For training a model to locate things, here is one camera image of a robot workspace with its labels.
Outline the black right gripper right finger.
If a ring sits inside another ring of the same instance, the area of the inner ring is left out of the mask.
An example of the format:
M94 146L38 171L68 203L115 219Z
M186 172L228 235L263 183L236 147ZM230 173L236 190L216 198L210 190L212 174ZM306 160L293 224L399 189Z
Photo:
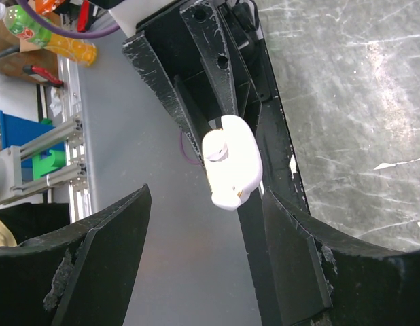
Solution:
M354 238L270 189L263 209L284 325L420 325L420 249Z

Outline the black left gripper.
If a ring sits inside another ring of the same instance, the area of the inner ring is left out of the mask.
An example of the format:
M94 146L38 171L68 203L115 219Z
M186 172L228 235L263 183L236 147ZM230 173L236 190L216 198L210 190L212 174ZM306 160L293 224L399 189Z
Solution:
M136 25L122 53L187 136L200 163L211 120L256 129L261 102L248 67L257 45L253 1L176 1Z

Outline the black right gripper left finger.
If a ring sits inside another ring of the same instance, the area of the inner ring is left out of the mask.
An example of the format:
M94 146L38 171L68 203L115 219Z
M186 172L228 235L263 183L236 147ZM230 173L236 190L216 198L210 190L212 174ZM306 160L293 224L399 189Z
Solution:
M121 325L145 243L148 186L63 228L0 247L0 325Z

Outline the white earbud charging case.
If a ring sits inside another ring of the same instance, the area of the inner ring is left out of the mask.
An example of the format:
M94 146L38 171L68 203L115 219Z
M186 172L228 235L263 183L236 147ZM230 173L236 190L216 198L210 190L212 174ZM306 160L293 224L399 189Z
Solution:
M221 117L222 127L209 131L209 141L225 141L228 153L223 160L211 162L204 157L204 167L212 203L226 211L235 211L246 203L262 182L262 159L256 138L248 123L237 115Z

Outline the white earbud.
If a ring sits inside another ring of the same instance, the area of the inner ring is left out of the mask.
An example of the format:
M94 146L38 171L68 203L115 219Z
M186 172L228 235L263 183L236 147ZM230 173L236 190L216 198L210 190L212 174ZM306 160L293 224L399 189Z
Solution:
M209 141L203 145L204 157L211 162L223 160L228 153L225 141Z

